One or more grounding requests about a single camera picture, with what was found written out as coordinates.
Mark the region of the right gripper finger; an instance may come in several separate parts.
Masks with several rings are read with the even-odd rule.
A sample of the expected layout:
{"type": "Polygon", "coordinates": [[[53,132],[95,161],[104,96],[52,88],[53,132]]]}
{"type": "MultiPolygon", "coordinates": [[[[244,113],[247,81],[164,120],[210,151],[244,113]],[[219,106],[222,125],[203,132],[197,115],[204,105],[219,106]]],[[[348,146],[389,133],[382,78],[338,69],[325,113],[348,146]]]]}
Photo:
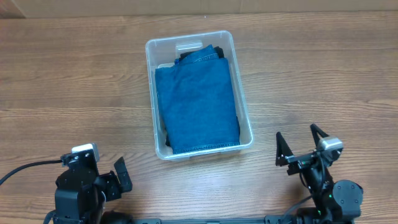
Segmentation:
{"type": "Polygon", "coordinates": [[[320,142],[321,138],[326,138],[329,136],[322,129],[320,129],[315,123],[310,125],[310,129],[316,146],[318,146],[318,143],[320,142]]]}
{"type": "Polygon", "coordinates": [[[276,144],[275,164],[276,166],[286,166],[289,164],[289,159],[293,156],[293,153],[281,132],[276,133],[276,144]]]}

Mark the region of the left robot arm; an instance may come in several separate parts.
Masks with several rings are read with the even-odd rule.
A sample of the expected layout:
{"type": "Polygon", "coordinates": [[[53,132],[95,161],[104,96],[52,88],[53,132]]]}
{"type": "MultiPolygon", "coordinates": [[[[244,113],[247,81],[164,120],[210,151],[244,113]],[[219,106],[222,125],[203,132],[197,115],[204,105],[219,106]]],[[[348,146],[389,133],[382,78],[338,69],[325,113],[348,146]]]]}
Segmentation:
{"type": "Polygon", "coordinates": [[[120,157],[115,171],[99,174],[94,150],[72,152],[61,157],[68,169],[55,184],[55,210],[48,212],[43,223],[97,224],[132,223],[131,215],[104,212],[106,202],[117,200],[132,190],[132,181],[125,161],[120,157]]]}

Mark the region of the black garment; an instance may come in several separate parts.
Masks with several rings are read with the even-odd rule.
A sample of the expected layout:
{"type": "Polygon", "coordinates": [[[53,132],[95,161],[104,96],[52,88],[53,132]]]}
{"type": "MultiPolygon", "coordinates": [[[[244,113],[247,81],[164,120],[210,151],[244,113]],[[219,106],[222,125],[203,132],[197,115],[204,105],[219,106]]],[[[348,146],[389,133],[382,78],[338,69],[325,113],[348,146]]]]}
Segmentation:
{"type": "Polygon", "coordinates": [[[165,145],[175,154],[240,144],[240,125],[236,116],[177,120],[166,125],[165,130],[165,145]]]}

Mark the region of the black cloth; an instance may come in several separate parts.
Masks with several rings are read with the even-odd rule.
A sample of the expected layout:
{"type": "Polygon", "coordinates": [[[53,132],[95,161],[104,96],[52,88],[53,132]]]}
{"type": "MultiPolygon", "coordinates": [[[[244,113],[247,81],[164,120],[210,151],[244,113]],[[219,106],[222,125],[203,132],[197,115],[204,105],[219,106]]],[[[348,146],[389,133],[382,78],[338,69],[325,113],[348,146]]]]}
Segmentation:
{"type": "Polygon", "coordinates": [[[220,47],[213,47],[212,45],[208,45],[207,47],[200,50],[180,54],[180,57],[175,59],[174,63],[176,65],[189,64],[218,58],[224,58],[223,49],[220,47]]]}

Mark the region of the blue denim garment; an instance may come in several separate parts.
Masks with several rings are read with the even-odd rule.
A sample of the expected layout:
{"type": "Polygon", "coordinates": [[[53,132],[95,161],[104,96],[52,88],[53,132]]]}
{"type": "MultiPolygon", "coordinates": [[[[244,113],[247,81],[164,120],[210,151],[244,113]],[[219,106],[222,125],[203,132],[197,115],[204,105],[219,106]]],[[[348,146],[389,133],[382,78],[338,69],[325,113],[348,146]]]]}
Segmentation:
{"type": "Polygon", "coordinates": [[[237,117],[225,57],[158,68],[155,85],[165,127],[177,120],[237,117]]]}

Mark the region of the clear plastic storage bin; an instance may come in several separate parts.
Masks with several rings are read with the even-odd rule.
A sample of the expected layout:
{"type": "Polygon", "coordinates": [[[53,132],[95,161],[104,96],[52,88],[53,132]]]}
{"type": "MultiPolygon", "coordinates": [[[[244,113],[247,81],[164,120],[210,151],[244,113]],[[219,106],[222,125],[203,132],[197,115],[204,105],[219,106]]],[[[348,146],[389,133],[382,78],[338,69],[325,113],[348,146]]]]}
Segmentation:
{"type": "Polygon", "coordinates": [[[205,32],[199,34],[181,35],[161,39],[151,39],[146,43],[146,61],[149,79],[150,102],[154,127],[155,152],[159,159],[165,161],[183,161],[194,156],[214,153],[230,153],[250,148],[254,143],[254,134],[249,119],[244,88],[239,72],[238,60],[234,48],[233,36],[227,30],[205,32]],[[185,52],[193,52],[212,45],[221,47],[228,59],[231,84],[234,95],[236,115],[239,122],[239,142],[237,146],[219,147],[203,151],[174,154],[166,145],[167,132],[161,119],[155,86],[155,70],[171,67],[176,58],[185,52]]]}

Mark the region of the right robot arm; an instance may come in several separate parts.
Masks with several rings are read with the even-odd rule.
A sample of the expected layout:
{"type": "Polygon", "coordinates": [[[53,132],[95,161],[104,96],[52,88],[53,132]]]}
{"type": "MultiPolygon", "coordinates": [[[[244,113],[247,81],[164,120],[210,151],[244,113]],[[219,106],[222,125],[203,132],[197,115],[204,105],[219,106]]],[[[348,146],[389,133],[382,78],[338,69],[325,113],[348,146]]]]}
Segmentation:
{"type": "Polygon", "coordinates": [[[350,180],[335,182],[328,168],[343,151],[343,142],[316,124],[310,126],[315,149],[295,156],[283,135],[276,133],[276,166],[287,166],[287,174],[298,174],[310,195],[291,206],[283,215],[267,217],[276,223],[353,223],[361,215],[363,188],[350,180]]]}

